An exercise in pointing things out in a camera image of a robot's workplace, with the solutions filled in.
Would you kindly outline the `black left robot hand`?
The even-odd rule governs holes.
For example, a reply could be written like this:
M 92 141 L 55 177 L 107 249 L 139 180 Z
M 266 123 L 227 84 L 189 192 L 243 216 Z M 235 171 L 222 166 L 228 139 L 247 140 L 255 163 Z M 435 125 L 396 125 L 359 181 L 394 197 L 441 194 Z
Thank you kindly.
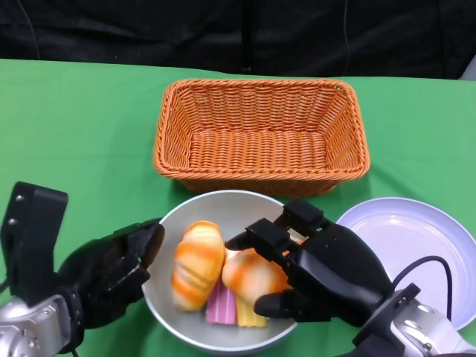
M 79 298 L 85 329 L 116 321 L 143 297 L 164 233 L 159 219 L 135 223 L 87 242 L 66 258 L 58 275 Z

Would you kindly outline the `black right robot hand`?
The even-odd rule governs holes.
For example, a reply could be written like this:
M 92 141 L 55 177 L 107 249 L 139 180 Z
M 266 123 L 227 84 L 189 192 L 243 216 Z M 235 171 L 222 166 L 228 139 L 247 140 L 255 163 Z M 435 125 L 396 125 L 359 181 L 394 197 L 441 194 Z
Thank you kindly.
M 267 318 L 339 318 L 362 327 L 393 291 L 369 246 L 303 200 L 285 204 L 274 221 L 259 219 L 225 246 L 234 251 L 253 248 L 286 274 L 289 289 L 265 294 L 254 303 L 254 311 Z

